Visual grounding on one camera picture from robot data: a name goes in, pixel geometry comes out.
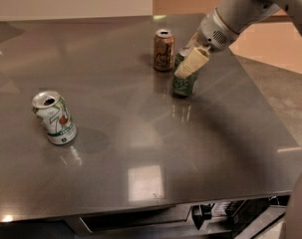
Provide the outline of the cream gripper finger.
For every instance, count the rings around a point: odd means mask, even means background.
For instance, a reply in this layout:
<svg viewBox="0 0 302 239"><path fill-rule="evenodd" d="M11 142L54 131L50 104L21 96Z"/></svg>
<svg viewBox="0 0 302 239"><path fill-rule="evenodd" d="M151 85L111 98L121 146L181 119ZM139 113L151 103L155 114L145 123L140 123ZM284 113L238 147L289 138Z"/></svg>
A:
<svg viewBox="0 0 302 239"><path fill-rule="evenodd" d="M174 74L180 79L186 79L209 61L210 53L204 47L183 49L180 54L183 60L177 66Z"/></svg>
<svg viewBox="0 0 302 239"><path fill-rule="evenodd" d="M196 43L196 39L197 39L197 33L195 33L191 38L190 38L190 40L188 41L188 43L187 43L187 47L192 47L192 46L194 46L195 45L195 43Z"/></svg>

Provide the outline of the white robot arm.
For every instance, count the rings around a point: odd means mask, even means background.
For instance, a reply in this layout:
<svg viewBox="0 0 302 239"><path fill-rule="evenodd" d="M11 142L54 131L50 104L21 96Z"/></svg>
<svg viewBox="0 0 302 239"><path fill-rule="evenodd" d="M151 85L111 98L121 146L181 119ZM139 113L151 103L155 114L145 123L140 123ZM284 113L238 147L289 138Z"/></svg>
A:
<svg viewBox="0 0 302 239"><path fill-rule="evenodd" d="M250 25L284 10L302 37L302 0L222 0L201 21L185 46L185 58L174 75L186 79L228 48Z"/></svg>

